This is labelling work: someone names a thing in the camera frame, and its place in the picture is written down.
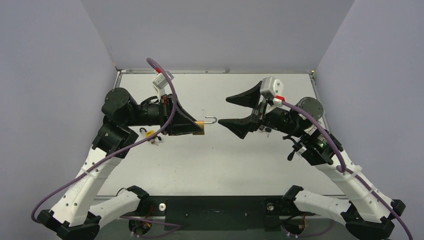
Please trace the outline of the orange black padlock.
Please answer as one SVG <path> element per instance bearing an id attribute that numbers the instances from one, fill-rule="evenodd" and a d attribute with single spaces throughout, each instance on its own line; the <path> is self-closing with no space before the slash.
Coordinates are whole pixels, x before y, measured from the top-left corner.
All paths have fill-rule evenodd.
<path id="1" fill-rule="evenodd" d="M 265 127 L 265 126 L 260 126 L 259 128 L 258 128 L 258 131 L 260 132 L 260 133 L 270 133 L 271 131 L 272 131 L 272 129 L 271 128 L 269 128 L 269 127 Z"/>

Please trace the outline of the small brass padlock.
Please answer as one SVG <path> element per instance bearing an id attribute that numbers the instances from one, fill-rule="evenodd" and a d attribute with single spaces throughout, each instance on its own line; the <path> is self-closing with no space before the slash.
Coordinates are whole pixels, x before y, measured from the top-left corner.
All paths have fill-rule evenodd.
<path id="1" fill-rule="evenodd" d="M 193 133 L 195 136 L 202 136 L 205 134 L 205 125 L 213 125 L 218 122 L 218 119 L 215 116 L 205 116 L 202 121 L 195 121 L 195 123 L 200 127 L 200 131 Z"/>

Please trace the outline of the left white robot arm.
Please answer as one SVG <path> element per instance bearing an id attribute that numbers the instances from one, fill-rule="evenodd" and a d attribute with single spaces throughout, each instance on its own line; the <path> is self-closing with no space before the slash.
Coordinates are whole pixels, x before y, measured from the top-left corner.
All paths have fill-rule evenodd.
<path id="1" fill-rule="evenodd" d="M 101 228 L 127 213 L 143 215 L 149 194 L 138 186 L 99 204 L 94 200 L 105 181 L 129 152 L 139 135 L 134 127 L 159 126 L 169 136 L 200 134 L 203 127 L 173 100 L 171 94 L 137 103 L 124 88 L 109 91 L 102 106 L 103 125 L 75 181 L 52 208 L 37 220 L 63 240 L 93 240 Z"/>

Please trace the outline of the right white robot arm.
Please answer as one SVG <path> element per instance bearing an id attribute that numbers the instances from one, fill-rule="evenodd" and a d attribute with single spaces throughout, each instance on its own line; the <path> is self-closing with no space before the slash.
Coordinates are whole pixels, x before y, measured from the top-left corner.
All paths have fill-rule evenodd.
<path id="1" fill-rule="evenodd" d="M 218 123 L 240 139 L 248 133 L 275 130 L 292 142 L 287 156 L 305 159 L 326 175 L 343 193 L 334 198 L 293 185 L 282 196 L 282 207 L 289 213 L 312 213 L 345 226 L 359 240 L 387 240 L 395 221 L 400 221 L 406 206 L 402 200 L 381 193 L 354 164 L 342 144 L 323 126 L 322 104 L 313 97 L 303 97 L 296 104 L 283 97 L 283 83 L 273 77 L 261 80 L 242 93 L 226 98 L 228 103 L 247 107 L 244 118 L 220 119 Z"/>

